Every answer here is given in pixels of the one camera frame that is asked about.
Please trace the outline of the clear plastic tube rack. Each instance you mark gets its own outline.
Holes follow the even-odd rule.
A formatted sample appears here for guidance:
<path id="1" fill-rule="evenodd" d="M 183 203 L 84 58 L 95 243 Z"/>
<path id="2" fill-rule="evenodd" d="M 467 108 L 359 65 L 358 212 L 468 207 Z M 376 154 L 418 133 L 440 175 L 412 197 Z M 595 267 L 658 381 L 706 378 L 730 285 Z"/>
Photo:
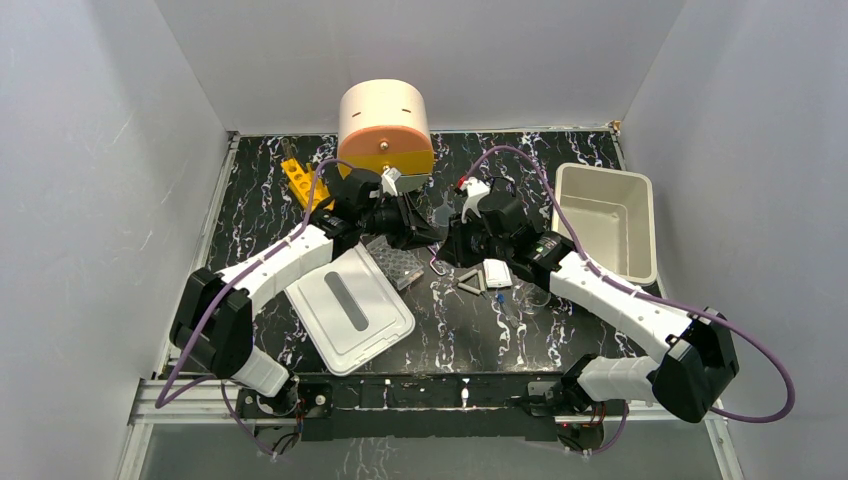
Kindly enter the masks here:
<path id="1" fill-rule="evenodd" d="M 424 274 L 423 264 L 414 254 L 391 247 L 385 236 L 370 241 L 366 250 L 398 291 L 411 286 Z"/>

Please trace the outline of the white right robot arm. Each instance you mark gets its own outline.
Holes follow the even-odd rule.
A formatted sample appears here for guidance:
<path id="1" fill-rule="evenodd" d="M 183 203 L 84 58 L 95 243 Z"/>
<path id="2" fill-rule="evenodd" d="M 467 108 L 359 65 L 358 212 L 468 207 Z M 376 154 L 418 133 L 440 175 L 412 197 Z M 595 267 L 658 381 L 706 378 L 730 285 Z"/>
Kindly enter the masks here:
<path id="1" fill-rule="evenodd" d="M 641 289 L 614 287 L 617 276 L 583 259 L 567 237 L 530 219 L 505 190 L 474 178 L 449 223 L 438 258 L 455 267 L 500 260 L 526 284 L 569 300 L 623 332 L 644 351 L 634 358 L 581 357 L 543 395 L 577 414 L 601 402 L 658 403 L 678 419 L 700 422 L 739 371 L 731 334 L 708 312 L 685 313 L 641 299 Z"/>

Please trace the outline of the blue capped vial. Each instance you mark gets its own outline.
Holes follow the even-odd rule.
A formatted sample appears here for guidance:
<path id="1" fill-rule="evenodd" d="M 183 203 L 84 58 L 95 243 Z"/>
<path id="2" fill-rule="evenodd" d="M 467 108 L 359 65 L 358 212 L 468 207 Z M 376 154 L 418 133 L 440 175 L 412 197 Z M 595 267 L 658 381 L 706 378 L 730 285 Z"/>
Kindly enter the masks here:
<path id="1" fill-rule="evenodd" d="M 508 309 L 506 308 L 505 297 L 501 293 L 497 293 L 495 295 L 495 300 L 498 305 L 498 309 L 502 315 L 508 314 Z"/>

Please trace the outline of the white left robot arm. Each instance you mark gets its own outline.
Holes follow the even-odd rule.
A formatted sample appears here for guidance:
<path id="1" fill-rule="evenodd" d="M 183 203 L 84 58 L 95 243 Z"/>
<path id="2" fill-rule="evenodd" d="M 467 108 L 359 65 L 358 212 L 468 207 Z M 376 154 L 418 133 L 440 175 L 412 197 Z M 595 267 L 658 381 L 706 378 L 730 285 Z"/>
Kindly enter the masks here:
<path id="1" fill-rule="evenodd" d="M 208 377 L 231 380 L 260 394 L 275 416 L 294 411 L 299 391 L 290 371 L 255 345 L 257 309 L 308 273 L 354 248 L 362 235 L 383 236 L 400 250 L 431 246 L 443 235 L 397 190 L 399 173 L 354 168 L 331 182 L 325 200 L 310 198 L 305 217 L 287 236 L 233 267 L 190 274 L 169 340 L 181 355 L 168 379 L 188 360 Z"/>

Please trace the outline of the yellow test tube rack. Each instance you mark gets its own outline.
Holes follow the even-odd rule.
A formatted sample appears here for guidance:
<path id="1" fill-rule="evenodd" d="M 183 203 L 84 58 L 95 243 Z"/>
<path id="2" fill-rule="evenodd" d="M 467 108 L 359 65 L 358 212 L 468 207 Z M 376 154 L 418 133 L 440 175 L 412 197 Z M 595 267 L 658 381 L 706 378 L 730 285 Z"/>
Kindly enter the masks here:
<path id="1" fill-rule="evenodd" d="M 334 200 L 322 179 L 317 179 L 311 168 L 304 169 L 295 158 L 281 161 L 283 173 L 293 195 L 302 207 L 309 206 L 310 193 L 314 192 L 311 209 L 332 209 Z"/>

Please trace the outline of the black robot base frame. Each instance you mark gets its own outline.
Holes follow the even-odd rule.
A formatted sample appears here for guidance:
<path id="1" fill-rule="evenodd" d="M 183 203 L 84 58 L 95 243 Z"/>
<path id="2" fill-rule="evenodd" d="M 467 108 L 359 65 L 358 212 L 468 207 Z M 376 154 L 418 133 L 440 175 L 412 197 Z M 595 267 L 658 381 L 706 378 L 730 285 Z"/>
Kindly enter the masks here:
<path id="1" fill-rule="evenodd" d="M 365 437 L 518 437 L 594 449 L 613 433 L 622 401 L 573 408 L 561 375 L 477 373 L 336 377 L 303 374 L 291 393 L 242 391 L 236 413 L 258 428 L 303 428 L 306 442 Z"/>

